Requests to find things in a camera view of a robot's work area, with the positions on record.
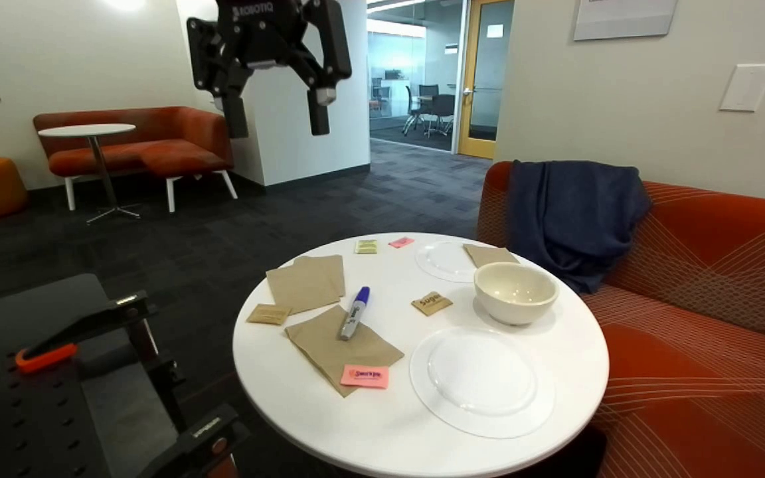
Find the orange sofa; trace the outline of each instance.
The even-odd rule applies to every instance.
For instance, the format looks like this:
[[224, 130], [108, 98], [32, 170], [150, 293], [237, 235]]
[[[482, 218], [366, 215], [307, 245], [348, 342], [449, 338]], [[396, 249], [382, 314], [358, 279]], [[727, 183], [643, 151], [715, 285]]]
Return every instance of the orange sofa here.
[[[230, 183], [230, 147], [226, 121], [216, 113], [188, 107], [156, 109], [101, 109], [101, 113], [46, 113], [35, 130], [92, 122], [129, 122], [133, 133], [101, 138], [108, 174], [153, 174], [164, 178], [166, 211], [176, 212], [172, 183], [182, 176], [218, 174], [237, 199]], [[42, 138], [50, 174], [64, 178], [67, 207], [75, 211], [75, 182], [96, 176], [92, 151], [84, 138]]]
[[[508, 182], [489, 167], [477, 215], [500, 248]], [[646, 191], [629, 255], [585, 295], [610, 353], [601, 475], [765, 475], [765, 199]]]

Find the pen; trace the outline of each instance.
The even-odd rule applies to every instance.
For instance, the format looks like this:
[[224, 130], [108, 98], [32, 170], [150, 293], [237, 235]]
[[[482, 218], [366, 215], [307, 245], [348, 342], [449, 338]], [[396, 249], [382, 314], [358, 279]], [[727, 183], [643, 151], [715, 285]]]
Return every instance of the pen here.
[[354, 299], [354, 306], [351, 306], [351, 312], [344, 316], [344, 324], [336, 332], [340, 341], [351, 341], [356, 334], [358, 321], [360, 321], [360, 312], [366, 309], [370, 299], [371, 299], [371, 291], [360, 287], [358, 295]]

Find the light switch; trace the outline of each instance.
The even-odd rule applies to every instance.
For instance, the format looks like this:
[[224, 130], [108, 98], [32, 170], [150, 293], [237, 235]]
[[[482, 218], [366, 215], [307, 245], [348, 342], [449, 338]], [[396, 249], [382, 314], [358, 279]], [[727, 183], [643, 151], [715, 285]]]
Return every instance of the light switch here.
[[765, 93], [765, 64], [736, 64], [726, 90], [726, 113], [756, 113]]

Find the table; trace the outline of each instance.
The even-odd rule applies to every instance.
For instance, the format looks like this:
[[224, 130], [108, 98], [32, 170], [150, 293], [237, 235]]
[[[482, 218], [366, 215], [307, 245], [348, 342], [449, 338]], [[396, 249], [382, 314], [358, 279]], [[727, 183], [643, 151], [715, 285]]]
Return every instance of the table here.
[[128, 122], [96, 122], [96, 125], [67, 125], [67, 127], [46, 127], [46, 130], [36, 130], [36, 137], [42, 138], [84, 138], [92, 150], [92, 162], [96, 162], [96, 170], [101, 176], [101, 183], [105, 190], [105, 196], [108, 196], [108, 211], [88, 218], [88, 224], [96, 224], [101, 218], [108, 218], [108, 215], [129, 215], [129, 218], [141, 218], [137, 212], [133, 211], [125, 211], [117, 204], [117, 194], [113, 194], [113, 183], [111, 183], [111, 176], [108, 176], [108, 167], [105, 167], [105, 159], [99, 150], [99, 138], [103, 137], [117, 137], [117, 133], [128, 133], [128, 130], [135, 130], [135, 125], [128, 125]]
[[[356, 255], [358, 239], [374, 239], [376, 255]], [[246, 324], [258, 303], [271, 303], [261, 283], [245, 300], [234, 330], [234, 365], [245, 393], [261, 415], [299, 449], [364, 475], [502, 475], [524, 470], [564, 449], [595, 415], [605, 380], [609, 350], [590, 309], [560, 287], [550, 318], [530, 326], [505, 326], [472, 303], [475, 271], [463, 245], [437, 235], [374, 235], [316, 248], [306, 255], [342, 255], [348, 309], [358, 287], [371, 287], [364, 324], [403, 350], [390, 366], [387, 391], [334, 389], [286, 341], [282, 326]], [[455, 306], [423, 316], [412, 300], [440, 293]], [[319, 312], [298, 314], [299, 324]], [[443, 334], [490, 338], [526, 353], [546, 380], [553, 403], [530, 431], [486, 438], [459, 431], [429, 411], [412, 386], [413, 365], [428, 342]]]

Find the white bowl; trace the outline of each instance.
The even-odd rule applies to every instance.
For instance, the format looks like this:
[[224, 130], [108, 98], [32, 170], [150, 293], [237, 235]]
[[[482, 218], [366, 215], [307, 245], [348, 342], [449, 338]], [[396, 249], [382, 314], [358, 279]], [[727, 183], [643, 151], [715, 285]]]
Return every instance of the white bowl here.
[[505, 324], [530, 324], [550, 312], [554, 279], [529, 263], [489, 263], [472, 276], [475, 299]]

